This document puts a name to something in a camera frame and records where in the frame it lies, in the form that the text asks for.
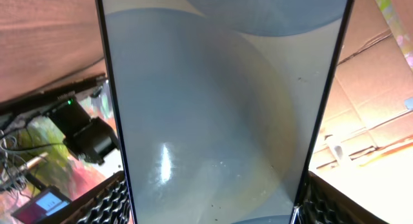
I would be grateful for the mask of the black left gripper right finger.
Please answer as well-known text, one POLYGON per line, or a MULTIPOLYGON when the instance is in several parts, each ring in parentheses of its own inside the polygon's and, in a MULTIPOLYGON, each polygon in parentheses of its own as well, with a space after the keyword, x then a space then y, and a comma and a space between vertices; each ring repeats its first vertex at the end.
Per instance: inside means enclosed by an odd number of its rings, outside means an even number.
POLYGON ((297 224, 386 224, 313 172, 305 176, 294 205, 297 224))

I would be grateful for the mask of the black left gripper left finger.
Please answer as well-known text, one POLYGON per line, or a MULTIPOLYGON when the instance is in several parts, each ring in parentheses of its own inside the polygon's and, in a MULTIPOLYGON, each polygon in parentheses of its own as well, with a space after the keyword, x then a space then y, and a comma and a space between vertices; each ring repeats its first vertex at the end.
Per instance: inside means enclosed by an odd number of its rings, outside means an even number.
POLYGON ((39 224, 129 224, 131 205, 125 173, 116 172, 39 224))

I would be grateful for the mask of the blue Galaxy smartphone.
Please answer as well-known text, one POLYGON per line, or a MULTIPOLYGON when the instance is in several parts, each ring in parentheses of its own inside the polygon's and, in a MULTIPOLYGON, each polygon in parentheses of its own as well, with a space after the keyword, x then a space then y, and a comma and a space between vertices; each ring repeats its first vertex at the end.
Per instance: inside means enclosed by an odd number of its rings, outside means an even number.
POLYGON ((293 223, 354 0, 96 0, 135 223, 293 223))

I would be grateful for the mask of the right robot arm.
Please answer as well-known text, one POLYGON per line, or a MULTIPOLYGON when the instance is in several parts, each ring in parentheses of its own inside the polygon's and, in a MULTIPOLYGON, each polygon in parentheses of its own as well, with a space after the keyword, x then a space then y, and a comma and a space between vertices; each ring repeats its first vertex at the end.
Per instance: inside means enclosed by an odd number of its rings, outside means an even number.
POLYGON ((91 117, 74 98, 54 105, 46 117, 65 135, 64 145, 78 160, 102 165, 109 153, 119 149, 112 127, 100 117, 91 117))

